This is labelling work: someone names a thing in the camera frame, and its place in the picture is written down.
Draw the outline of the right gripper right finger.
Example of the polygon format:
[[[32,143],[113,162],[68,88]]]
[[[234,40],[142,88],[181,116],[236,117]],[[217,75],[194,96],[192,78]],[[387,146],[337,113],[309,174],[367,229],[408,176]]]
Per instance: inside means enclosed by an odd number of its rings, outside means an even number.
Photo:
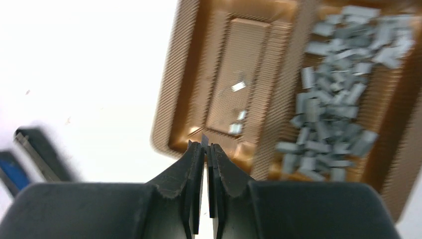
[[[256,181],[218,144],[207,148],[216,239],[397,239],[391,216],[368,185]]]

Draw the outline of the black stapler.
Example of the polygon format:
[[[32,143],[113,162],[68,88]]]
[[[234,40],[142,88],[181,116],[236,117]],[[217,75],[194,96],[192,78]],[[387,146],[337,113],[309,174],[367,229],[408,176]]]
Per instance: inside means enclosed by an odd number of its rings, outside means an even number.
[[[47,182],[75,182],[76,175],[40,127],[19,127],[14,141],[36,165]]]

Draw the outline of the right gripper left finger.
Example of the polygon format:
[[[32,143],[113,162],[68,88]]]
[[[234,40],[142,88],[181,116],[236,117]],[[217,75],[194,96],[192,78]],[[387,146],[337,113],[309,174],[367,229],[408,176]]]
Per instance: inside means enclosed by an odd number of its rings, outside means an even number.
[[[42,183],[24,189],[3,239],[192,239],[199,230],[204,149],[191,142],[144,184]]]

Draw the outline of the brown plastic tray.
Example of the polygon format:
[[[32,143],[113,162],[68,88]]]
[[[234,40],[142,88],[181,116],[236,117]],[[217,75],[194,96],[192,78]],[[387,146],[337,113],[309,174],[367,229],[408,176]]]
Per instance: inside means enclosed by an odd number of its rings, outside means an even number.
[[[278,179],[275,145],[298,133],[290,124],[312,25],[327,9],[361,5],[414,9],[419,0],[180,0],[163,72],[153,147],[174,157],[202,134],[257,180]],[[386,91],[381,139],[351,181],[377,190],[397,221],[422,165],[422,20],[416,48]],[[248,85],[240,134],[228,133],[228,92]]]

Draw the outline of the blue stapler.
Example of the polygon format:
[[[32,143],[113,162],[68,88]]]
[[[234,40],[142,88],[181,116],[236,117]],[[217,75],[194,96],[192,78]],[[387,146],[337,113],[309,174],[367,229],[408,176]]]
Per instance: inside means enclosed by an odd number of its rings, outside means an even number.
[[[13,197],[32,182],[16,157],[10,151],[0,152],[0,180]]]

